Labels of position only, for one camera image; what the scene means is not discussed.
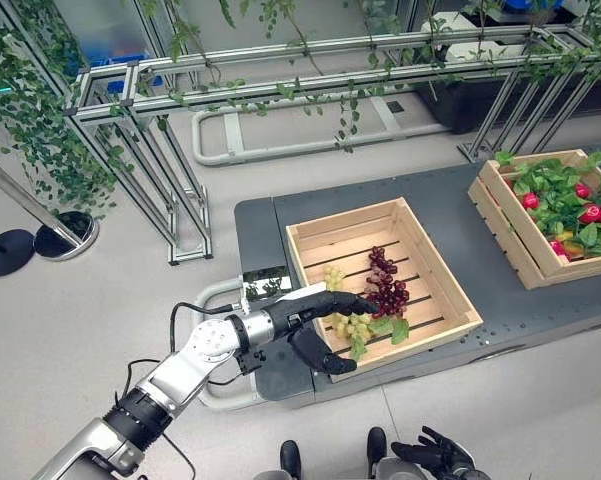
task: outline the shoe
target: shoe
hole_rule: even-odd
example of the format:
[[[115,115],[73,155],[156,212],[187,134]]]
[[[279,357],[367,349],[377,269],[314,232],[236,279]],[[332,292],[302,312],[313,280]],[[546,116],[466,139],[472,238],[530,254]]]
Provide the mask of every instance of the shoe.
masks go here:
[[[300,462],[300,449],[293,440],[287,440],[280,447],[280,468],[300,480],[302,474],[302,463]]]
[[[376,478],[376,465],[387,456],[387,436],[380,427],[373,427],[367,435],[367,461],[369,471],[367,478]]]

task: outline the black base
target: black base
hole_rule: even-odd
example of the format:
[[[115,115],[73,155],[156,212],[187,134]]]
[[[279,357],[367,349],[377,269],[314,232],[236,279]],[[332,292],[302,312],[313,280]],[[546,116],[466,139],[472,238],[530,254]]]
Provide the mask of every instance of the black base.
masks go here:
[[[9,230],[0,234],[0,277],[24,267],[33,256],[33,235],[26,230]]]
[[[61,213],[58,220],[81,239],[88,236],[94,222],[90,215],[82,212]],[[36,253],[46,258],[60,257],[75,248],[46,225],[38,229],[34,246]]]

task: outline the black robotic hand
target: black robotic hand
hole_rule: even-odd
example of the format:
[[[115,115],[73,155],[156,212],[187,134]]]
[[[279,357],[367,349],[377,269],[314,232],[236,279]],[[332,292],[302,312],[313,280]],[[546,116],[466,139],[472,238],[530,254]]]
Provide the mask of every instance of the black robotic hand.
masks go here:
[[[289,300],[281,299],[263,310],[273,321],[276,338],[293,332],[299,324],[332,313],[362,315],[379,311],[376,305],[353,293],[328,291]]]
[[[393,442],[391,450],[405,462],[417,463],[438,480],[489,480],[476,470],[473,457],[463,447],[435,430],[423,426],[418,436],[421,445]]]
[[[354,371],[356,362],[333,353],[313,329],[302,328],[303,323],[332,313],[376,313],[378,307],[353,293],[324,291],[296,299],[280,300],[263,310],[273,321],[276,338],[291,332],[288,341],[305,364],[319,372],[341,375]]]

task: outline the round black base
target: round black base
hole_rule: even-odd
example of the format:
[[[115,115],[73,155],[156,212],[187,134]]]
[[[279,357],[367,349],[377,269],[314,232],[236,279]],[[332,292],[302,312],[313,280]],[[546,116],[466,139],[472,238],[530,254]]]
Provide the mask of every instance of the round black base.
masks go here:
[[[0,234],[0,277],[24,267],[33,256],[33,235],[26,230],[9,230]]]
[[[83,243],[79,247],[74,247],[52,229],[43,225],[36,233],[34,247],[38,255],[48,260],[72,258],[88,248],[98,235],[98,223],[86,213],[65,212],[58,215],[58,220],[75,233]]]

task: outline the red grapes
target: red grapes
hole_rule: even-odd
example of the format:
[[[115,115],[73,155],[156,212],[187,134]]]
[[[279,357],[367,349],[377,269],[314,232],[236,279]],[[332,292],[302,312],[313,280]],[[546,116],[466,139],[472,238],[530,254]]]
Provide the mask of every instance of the red grapes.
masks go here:
[[[369,254],[371,260],[371,275],[367,277],[367,300],[380,307],[380,312],[374,313],[373,318],[385,315],[402,314],[407,309],[409,292],[407,284],[400,280],[394,280],[393,275],[398,273],[398,267],[393,260],[384,258],[383,247],[373,247]]]

